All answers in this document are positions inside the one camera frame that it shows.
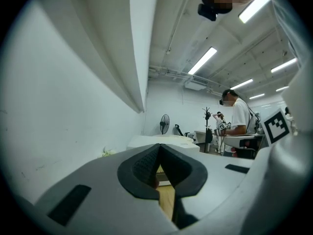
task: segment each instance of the floor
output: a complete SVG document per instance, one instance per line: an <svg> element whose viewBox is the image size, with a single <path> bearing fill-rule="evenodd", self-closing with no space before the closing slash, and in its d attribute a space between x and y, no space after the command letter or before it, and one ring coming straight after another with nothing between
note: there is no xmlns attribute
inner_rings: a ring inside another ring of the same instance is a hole
<svg viewBox="0 0 313 235"><path fill-rule="evenodd" d="M220 154L216 151L216 145L210 145L209 154L217 155ZM160 193L160 206L162 210L165 212L166 216L172 220L173 209L174 209L174 198L175 198L175 189L170 186L160 186L157 188Z"/></svg>

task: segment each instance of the man in white shirt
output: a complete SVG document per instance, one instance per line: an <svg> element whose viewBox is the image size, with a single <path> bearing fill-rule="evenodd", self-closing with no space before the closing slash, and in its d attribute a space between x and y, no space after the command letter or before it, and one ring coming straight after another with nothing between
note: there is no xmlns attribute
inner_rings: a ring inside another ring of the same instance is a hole
<svg viewBox="0 0 313 235"><path fill-rule="evenodd" d="M222 136L224 135L244 135L246 134L247 127L250 121L250 112L247 104L238 97L237 93L235 93L231 89L227 89L223 92L222 101L225 106L232 106L233 117L231 121L230 130L222 131ZM232 157L236 151L232 149L231 146L225 145L224 156Z"/></svg>

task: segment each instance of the air conditioning unit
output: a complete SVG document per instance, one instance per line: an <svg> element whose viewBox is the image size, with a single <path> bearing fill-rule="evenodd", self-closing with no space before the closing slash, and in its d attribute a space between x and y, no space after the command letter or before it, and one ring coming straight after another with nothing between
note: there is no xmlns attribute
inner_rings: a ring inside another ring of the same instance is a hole
<svg viewBox="0 0 313 235"><path fill-rule="evenodd" d="M191 80L185 82L185 87L195 91L203 90L206 88L207 81L198 77L192 77Z"/></svg>

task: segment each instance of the black headset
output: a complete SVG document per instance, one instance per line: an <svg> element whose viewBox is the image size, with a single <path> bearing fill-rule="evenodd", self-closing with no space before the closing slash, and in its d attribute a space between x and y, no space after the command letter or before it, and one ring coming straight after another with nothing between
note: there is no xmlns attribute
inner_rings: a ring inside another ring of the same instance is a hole
<svg viewBox="0 0 313 235"><path fill-rule="evenodd" d="M232 4L228 4L229 9L221 8L220 3L214 3L214 0L202 0L203 4L198 6L198 14L211 21L216 20L217 14L226 14L232 10Z"/></svg>

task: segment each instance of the white t-shirt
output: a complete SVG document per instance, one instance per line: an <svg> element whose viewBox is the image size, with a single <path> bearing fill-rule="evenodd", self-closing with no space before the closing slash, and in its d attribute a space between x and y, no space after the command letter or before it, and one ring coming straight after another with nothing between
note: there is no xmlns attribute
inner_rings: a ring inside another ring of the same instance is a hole
<svg viewBox="0 0 313 235"><path fill-rule="evenodd" d="M247 127L249 119L250 113L247 104L241 98L238 98L233 105L233 117L230 129L233 130L239 125L245 125ZM231 146L225 145L225 151L231 152Z"/></svg>

